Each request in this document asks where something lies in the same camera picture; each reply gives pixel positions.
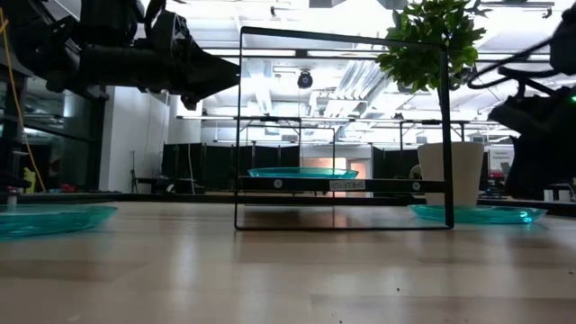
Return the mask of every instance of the green leaves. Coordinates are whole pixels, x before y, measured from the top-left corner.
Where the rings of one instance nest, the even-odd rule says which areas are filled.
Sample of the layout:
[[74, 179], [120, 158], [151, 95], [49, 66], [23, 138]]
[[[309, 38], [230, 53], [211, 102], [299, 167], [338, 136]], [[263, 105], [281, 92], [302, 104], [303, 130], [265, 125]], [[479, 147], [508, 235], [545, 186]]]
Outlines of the green leaves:
[[[425, 0], [409, 4], [402, 12], [392, 12], [394, 27], [388, 29], [387, 40], [442, 43], [448, 47], [451, 80], [464, 66], [471, 66], [478, 59], [473, 43], [486, 32], [474, 29], [472, 14], [481, 15], [490, 9], [480, 10], [480, 0]], [[440, 86], [440, 52], [433, 49], [414, 49], [389, 46], [388, 52], [378, 56], [382, 71], [388, 71], [401, 86], [412, 92], [428, 91]]]

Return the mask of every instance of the camera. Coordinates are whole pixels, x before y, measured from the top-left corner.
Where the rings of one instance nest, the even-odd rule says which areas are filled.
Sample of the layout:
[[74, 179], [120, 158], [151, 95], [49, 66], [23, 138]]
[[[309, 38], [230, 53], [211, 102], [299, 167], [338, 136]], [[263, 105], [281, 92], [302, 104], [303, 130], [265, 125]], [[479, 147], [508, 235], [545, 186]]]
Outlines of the camera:
[[310, 71], [302, 71], [300, 72], [300, 76], [298, 76], [298, 87], [300, 89], [308, 89], [312, 86], [312, 75]]

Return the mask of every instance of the ceiling light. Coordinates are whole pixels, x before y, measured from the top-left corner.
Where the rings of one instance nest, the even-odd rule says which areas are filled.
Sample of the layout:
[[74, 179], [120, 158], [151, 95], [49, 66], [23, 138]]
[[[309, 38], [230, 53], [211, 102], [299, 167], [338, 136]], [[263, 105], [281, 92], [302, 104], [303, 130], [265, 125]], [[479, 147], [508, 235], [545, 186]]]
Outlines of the ceiling light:
[[400, 123], [399, 120], [390, 120], [390, 119], [357, 119], [356, 122], [378, 122], [378, 123], [383, 123], [383, 122], [387, 122], [387, 123]]
[[309, 50], [313, 58], [375, 59], [382, 51], [378, 50]]
[[232, 57], [240, 56], [239, 49], [204, 49], [204, 51], [208, 54], [212, 54], [215, 56], [232, 56]]
[[199, 120], [199, 121], [233, 121], [232, 116], [176, 116], [177, 119]]
[[295, 75], [299, 71], [297, 67], [272, 67], [272, 73], [290, 73]]
[[[480, 53], [478, 55], [479, 61], [500, 61], [503, 59], [508, 59], [512, 56], [512, 54], [490, 54], [490, 53]], [[549, 54], [530, 54], [530, 56], [526, 59], [526, 61], [545, 61], [548, 62], [550, 60]], [[522, 63], [521, 60], [518, 60], [514, 63]]]
[[296, 51], [292, 49], [243, 49], [242, 56], [293, 57], [296, 56]]
[[354, 122], [354, 118], [329, 118], [329, 117], [319, 117], [319, 118], [302, 118], [303, 122]]
[[[239, 57], [240, 49], [203, 49], [206, 53], [219, 57]], [[293, 57], [296, 51], [292, 49], [243, 49], [243, 57]]]

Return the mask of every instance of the shelf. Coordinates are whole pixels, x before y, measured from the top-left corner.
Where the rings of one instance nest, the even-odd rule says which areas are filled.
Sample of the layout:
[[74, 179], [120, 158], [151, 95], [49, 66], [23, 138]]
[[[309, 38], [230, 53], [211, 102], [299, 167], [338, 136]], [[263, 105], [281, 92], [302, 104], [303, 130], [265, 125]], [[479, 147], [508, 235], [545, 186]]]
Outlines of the shelf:
[[366, 192], [366, 193], [443, 193], [443, 181], [396, 179], [309, 179], [289, 177], [242, 176], [240, 191], [271, 192]]

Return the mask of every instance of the yellow cable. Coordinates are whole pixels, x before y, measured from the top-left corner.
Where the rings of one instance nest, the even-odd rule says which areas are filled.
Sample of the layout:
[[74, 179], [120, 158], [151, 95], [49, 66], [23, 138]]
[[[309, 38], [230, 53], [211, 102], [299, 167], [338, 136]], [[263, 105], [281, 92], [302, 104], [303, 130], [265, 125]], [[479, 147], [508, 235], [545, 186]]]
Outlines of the yellow cable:
[[8, 49], [8, 36], [5, 28], [5, 26], [8, 24], [8, 20], [4, 19], [4, 10], [1, 7], [0, 7], [0, 22], [2, 23], [2, 30], [0, 30], [0, 32], [4, 35], [4, 50], [6, 52], [6, 62], [8, 63], [8, 75], [10, 76], [10, 82], [12, 83], [12, 94], [14, 101], [16, 102], [16, 110], [18, 111], [18, 122], [20, 122], [20, 126], [22, 127], [24, 143], [26, 144], [26, 148], [28, 149], [28, 154], [30, 155], [30, 161], [32, 162], [32, 166], [34, 167], [34, 172], [36, 172], [36, 176], [40, 181], [40, 187], [42, 188], [42, 191], [46, 192], [46, 187], [44, 186], [44, 182], [42, 181], [42, 176], [40, 175], [40, 172], [36, 167], [36, 162], [34, 161], [34, 155], [32, 154], [30, 143], [28, 142], [28, 135], [26, 134], [26, 131], [24, 131], [24, 118], [22, 115], [22, 109], [20, 108], [20, 100], [18, 100], [18, 92], [16, 91], [16, 83], [14, 82], [14, 73], [12, 71], [12, 60], [10, 59], [10, 50]]

